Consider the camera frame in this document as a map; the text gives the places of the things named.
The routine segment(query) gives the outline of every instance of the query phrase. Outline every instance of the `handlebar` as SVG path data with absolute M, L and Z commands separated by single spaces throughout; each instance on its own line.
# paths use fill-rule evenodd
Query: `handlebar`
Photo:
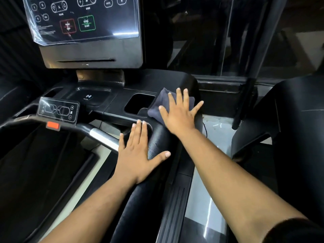
M 36 114 L 30 114 L 14 119 L 9 119 L 0 125 L 0 131 L 10 126 L 20 125 L 24 123 L 39 122 L 47 123 L 49 119 L 37 116 Z M 77 123 L 76 125 L 70 124 L 61 124 L 61 128 L 66 130 L 71 130 L 74 132 L 79 132 L 87 137 L 99 142 L 103 146 L 109 148 L 111 151 L 118 153 L 119 140 L 112 135 L 107 134 L 106 132 L 96 128 L 91 124 Z

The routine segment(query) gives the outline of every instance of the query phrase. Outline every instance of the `green quick start button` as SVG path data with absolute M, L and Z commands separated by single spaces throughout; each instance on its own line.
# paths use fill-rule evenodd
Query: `green quick start button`
M 96 29 L 95 19 L 93 15 L 78 18 L 80 31 L 93 31 Z

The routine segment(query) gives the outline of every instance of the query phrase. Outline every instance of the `black sleeve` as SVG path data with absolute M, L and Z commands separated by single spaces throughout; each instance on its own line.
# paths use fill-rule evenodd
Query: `black sleeve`
M 307 219 L 293 218 L 277 224 L 263 243 L 323 243 L 324 230 Z

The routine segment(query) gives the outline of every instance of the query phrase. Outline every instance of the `person's left hand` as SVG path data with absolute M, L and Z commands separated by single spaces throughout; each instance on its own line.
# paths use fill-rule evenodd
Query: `person's left hand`
M 147 158 L 148 151 L 147 123 L 140 120 L 133 124 L 127 145 L 124 135 L 119 137 L 118 160 L 114 177 L 131 179 L 133 184 L 139 184 L 164 160 L 171 156 L 169 151 L 161 152 L 151 160 Z

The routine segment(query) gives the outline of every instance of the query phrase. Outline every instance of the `forearm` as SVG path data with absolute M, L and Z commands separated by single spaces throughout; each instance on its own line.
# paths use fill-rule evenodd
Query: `forearm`
M 132 187 L 112 177 L 43 239 L 42 243 L 98 243 Z
M 259 243 L 277 223 L 304 217 L 199 131 L 186 131 L 179 138 L 239 242 Z

